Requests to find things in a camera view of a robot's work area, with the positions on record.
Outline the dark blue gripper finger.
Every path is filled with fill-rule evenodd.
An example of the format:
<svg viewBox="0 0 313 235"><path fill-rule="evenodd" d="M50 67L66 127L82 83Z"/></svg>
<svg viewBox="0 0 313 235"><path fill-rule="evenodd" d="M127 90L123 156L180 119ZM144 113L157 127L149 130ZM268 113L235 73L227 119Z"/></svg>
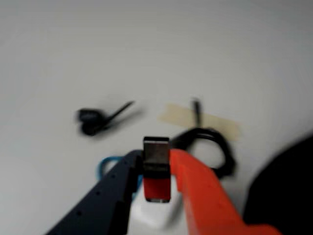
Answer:
<svg viewBox="0 0 313 235"><path fill-rule="evenodd" d="M142 151L126 154L47 234L125 235Z"/></svg>

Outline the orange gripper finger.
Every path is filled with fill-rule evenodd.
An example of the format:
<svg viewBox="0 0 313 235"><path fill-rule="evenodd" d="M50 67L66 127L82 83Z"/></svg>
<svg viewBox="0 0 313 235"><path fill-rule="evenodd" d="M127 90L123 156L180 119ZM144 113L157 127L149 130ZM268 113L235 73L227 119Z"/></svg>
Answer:
<svg viewBox="0 0 313 235"><path fill-rule="evenodd" d="M273 226L247 225L211 168L191 154L172 149L171 173L182 193L191 235L278 235Z"/></svg>

